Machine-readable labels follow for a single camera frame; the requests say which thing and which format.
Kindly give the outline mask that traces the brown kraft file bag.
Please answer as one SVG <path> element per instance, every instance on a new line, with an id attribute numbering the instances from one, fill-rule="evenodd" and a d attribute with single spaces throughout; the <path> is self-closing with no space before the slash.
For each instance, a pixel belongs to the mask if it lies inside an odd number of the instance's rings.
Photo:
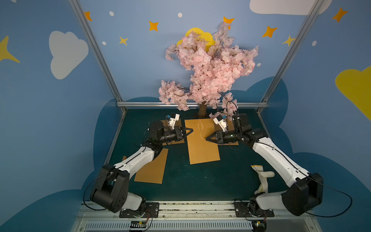
<path id="1" fill-rule="evenodd" d="M 231 121 L 227 122 L 228 129 L 226 131 L 223 131 L 222 128 L 214 124 L 214 129 L 216 132 L 216 136 L 214 140 L 219 144 L 219 145 L 238 145 L 238 138 L 235 135 L 235 129 L 234 125 Z"/>

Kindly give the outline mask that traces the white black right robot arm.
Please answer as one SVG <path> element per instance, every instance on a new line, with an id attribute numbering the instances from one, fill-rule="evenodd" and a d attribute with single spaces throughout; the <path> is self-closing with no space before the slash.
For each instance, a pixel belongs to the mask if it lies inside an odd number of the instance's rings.
<path id="1" fill-rule="evenodd" d="M 213 122 L 220 129 L 207 136 L 206 141 L 218 145 L 235 142 L 248 144 L 275 169 L 288 186 L 286 191 L 269 193 L 267 179 L 273 174 L 255 165 L 254 168 L 261 179 L 261 188 L 249 200 L 251 215 L 265 217 L 271 210 L 287 210 L 295 216 L 300 216 L 322 204 L 322 176 L 318 173 L 310 174 L 279 149 L 265 131 L 252 128 L 246 114 L 232 116 L 233 130 L 228 129 L 223 116 L 215 117 Z"/>

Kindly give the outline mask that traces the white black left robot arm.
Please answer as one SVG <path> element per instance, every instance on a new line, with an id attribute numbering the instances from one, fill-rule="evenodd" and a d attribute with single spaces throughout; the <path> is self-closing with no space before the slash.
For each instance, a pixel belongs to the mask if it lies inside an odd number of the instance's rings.
<path id="1" fill-rule="evenodd" d="M 193 129 L 175 126 L 165 129 L 161 121 L 154 122 L 149 127 L 149 137 L 141 147 L 124 161 L 115 165 L 104 165 L 98 177 L 92 181 L 89 200 L 116 213 L 120 210 L 137 211 L 143 214 L 146 201 L 141 196 L 130 193 L 130 179 L 146 164 L 155 160 L 163 150 L 163 144 L 178 142 L 193 133 Z"/>

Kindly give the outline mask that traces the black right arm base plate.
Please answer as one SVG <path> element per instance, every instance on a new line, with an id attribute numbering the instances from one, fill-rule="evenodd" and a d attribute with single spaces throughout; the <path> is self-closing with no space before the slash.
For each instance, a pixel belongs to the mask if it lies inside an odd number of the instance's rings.
<path id="1" fill-rule="evenodd" d="M 274 212 L 271 209 L 263 210 L 256 202 L 234 201 L 236 217 L 238 218 L 273 218 Z"/>

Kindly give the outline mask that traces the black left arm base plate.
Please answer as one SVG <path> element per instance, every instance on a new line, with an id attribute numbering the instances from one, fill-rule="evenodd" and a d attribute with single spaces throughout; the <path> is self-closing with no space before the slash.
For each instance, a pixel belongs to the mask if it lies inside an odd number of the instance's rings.
<path id="1" fill-rule="evenodd" d="M 120 218 L 158 218 L 159 214 L 158 202 L 142 203 L 138 210 L 121 209 Z"/>

